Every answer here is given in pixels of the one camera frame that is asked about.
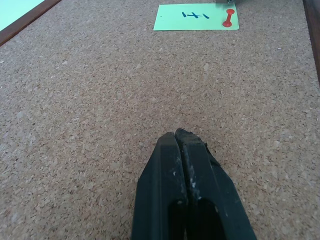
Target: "push pin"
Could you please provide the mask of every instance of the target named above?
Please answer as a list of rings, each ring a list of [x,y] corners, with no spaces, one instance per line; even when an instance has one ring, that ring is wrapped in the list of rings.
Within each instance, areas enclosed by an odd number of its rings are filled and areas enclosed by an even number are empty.
[[[226,13],[228,14],[228,16],[226,17],[226,20],[222,23],[222,25],[226,28],[229,28],[232,26],[232,23],[231,23],[231,16],[232,14],[235,13],[235,10],[229,8]]]

